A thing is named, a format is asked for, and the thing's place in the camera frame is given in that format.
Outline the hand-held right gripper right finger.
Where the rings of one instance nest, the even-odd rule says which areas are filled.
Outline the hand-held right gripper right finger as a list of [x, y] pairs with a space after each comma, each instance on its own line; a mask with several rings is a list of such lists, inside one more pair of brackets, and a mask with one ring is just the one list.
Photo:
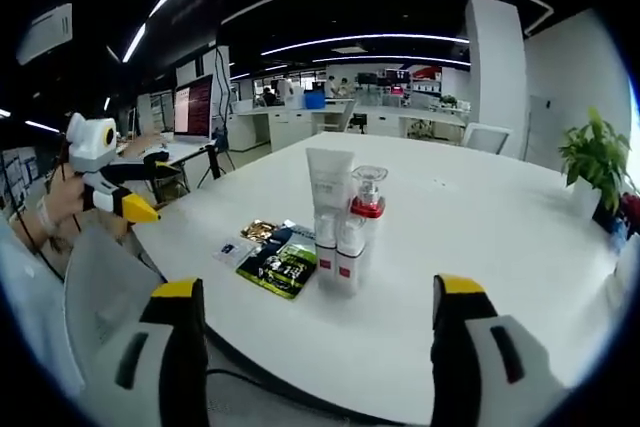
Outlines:
[[546, 348], [470, 278], [433, 283], [433, 426], [538, 426], [567, 389]]

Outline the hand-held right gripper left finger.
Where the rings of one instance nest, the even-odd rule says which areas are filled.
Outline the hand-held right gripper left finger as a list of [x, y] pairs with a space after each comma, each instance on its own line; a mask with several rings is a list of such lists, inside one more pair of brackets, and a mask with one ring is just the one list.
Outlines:
[[97, 426], [207, 426], [203, 282], [166, 282], [91, 358], [81, 405]]

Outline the person's left hand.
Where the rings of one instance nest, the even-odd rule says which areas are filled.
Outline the person's left hand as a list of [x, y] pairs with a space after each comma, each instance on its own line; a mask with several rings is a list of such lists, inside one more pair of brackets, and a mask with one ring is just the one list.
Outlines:
[[51, 222], [58, 226], [63, 221], [84, 210], [85, 183], [81, 177], [54, 179], [45, 199]]

